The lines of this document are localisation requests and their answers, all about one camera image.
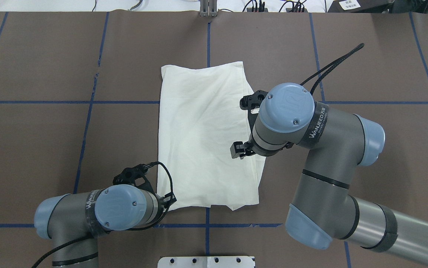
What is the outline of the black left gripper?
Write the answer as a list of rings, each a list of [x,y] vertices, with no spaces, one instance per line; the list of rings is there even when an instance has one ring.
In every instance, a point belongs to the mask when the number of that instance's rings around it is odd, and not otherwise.
[[[171,173],[168,171],[168,168],[166,168],[163,163],[150,162],[141,163],[134,167],[127,167],[123,169],[120,174],[114,176],[112,183],[113,185],[133,185],[134,187],[137,187],[140,190],[145,190],[151,194],[155,194],[151,183],[147,179],[147,173],[151,168],[154,168],[155,166],[161,166],[164,169],[165,173],[168,175],[168,179],[170,182],[171,191],[161,197],[161,206],[163,207],[164,212],[168,212],[168,210],[171,208],[171,205],[173,205],[177,199],[174,194],[174,186]]]

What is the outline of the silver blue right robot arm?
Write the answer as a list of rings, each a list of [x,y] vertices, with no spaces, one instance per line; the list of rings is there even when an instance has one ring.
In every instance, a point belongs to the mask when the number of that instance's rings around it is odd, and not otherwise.
[[[309,150],[286,217],[289,236],[321,250],[333,239],[345,240],[428,266],[428,222],[348,193],[356,168],[382,153],[380,124],[315,101],[296,83],[258,90],[239,105],[248,112],[251,134],[233,143],[233,159],[269,157],[292,146]]]

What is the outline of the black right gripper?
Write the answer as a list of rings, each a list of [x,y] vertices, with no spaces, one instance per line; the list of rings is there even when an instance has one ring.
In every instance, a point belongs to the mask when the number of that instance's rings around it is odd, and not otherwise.
[[[254,154],[265,157],[268,156],[268,150],[261,147],[259,144],[260,138],[254,137],[254,134],[256,133],[254,130],[254,125],[258,114],[254,114],[252,112],[254,109],[260,108],[260,105],[267,94],[268,92],[266,91],[257,90],[255,93],[243,96],[243,98],[240,99],[240,109],[247,111],[250,136],[247,142],[237,141],[232,143],[232,146],[230,147],[232,159],[243,159],[246,156],[253,156]]]

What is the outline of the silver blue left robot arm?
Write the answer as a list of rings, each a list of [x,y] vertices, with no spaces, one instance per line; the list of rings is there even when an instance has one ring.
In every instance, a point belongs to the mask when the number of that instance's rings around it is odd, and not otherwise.
[[[167,194],[155,193],[146,175],[161,166],[170,183]],[[172,176],[159,162],[127,167],[113,178],[112,186],[86,193],[50,197],[37,207],[34,227],[53,249],[33,264],[37,268],[52,256],[54,268],[97,268],[98,238],[113,231],[142,231],[153,228],[176,202]]]

